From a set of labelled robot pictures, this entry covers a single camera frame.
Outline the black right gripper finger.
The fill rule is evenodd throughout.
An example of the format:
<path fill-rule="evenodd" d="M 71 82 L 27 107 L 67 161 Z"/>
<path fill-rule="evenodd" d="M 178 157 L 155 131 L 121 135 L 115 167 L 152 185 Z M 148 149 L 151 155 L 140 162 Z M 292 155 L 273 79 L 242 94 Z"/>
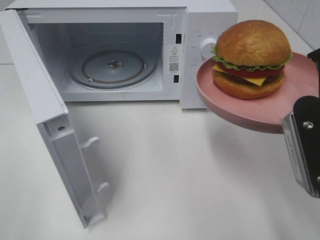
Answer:
<path fill-rule="evenodd" d="M 308 53 L 307 57 L 315 63 L 317 72 L 319 74 L 320 73 L 320 48 Z"/>

